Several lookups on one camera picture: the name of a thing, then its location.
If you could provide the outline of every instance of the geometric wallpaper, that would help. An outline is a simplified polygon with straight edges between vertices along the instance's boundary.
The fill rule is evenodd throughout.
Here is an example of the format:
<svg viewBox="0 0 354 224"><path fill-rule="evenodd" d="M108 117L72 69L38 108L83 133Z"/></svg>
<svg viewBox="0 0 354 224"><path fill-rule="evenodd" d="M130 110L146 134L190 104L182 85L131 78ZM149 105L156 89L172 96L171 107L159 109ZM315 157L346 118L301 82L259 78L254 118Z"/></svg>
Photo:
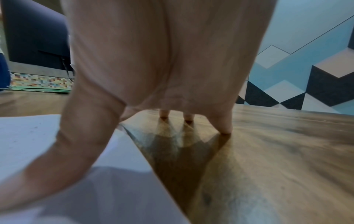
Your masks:
<svg viewBox="0 0 354 224"><path fill-rule="evenodd" d="M236 103L354 115L354 16L292 54L260 52Z"/></svg>

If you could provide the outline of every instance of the skin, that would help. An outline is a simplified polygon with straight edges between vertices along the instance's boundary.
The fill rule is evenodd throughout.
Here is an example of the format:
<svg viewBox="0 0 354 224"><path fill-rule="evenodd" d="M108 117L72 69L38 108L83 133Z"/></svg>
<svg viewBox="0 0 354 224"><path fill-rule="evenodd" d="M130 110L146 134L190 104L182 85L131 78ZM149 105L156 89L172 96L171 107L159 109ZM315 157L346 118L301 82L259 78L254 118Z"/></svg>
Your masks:
<svg viewBox="0 0 354 224"><path fill-rule="evenodd" d="M80 180L118 123L160 108L232 131L276 0L63 0L77 78L56 142L0 185L0 210Z"/></svg>

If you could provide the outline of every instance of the sheet of paper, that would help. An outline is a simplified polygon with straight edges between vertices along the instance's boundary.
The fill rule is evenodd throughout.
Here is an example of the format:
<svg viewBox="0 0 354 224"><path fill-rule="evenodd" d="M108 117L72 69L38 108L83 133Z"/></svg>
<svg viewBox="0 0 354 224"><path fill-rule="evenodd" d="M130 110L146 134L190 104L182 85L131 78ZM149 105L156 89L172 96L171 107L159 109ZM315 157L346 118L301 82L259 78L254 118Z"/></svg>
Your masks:
<svg viewBox="0 0 354 224"><path fill-rule="evenodd" d="M54 141L59 115L0 118L0 181ZM132 140L116 130L88 174L51 197L10 213L0 224L189 223Z"/></svg>

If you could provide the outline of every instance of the black monitor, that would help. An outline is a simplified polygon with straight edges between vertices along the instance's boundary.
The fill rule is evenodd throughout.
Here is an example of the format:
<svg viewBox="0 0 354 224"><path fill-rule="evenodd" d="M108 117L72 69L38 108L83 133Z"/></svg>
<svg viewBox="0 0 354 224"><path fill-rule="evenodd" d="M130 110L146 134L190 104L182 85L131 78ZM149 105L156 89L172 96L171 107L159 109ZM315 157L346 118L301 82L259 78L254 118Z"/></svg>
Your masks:
<svg viewBox="0 0 354 224"><path fill-rule="evenodd" d="M72 71L64 15L32 0L1 0L1 10L10 61Z"/></svg>

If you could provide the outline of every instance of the wood grain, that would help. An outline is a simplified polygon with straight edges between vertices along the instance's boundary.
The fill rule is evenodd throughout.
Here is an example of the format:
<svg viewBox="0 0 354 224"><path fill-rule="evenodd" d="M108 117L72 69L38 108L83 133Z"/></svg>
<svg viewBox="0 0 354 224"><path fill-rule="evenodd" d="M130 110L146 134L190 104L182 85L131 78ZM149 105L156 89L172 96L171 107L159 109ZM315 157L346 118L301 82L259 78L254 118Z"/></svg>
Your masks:
<svg viewBox="0 0 354 224"><path fill-rule="evenodd" d="M56 114L65 100L2 92L0 116ZM354 223L353 116L236 104L229 136L177 111L122 126L192 223Z"/></svg>

